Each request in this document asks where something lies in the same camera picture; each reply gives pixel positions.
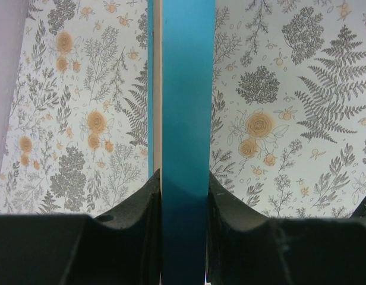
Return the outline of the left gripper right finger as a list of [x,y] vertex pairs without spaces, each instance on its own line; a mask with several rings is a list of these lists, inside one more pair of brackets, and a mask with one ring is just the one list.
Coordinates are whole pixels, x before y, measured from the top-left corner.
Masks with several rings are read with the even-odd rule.
[[211,284],[366,284],[366,217],[268,218],[214,176],[207,215]]

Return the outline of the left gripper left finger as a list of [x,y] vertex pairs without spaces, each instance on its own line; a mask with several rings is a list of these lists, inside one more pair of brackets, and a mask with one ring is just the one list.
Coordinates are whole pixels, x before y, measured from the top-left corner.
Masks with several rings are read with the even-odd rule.
[[109,211],[0,215],[0,284],[159,284],[160,174]]

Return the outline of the blue picture frame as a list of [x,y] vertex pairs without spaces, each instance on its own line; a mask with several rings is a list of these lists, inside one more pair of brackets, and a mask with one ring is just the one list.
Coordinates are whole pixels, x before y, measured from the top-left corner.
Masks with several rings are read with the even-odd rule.
[[215,1],[149,2],[149,166],[160,172],[162,284],[204,284]]

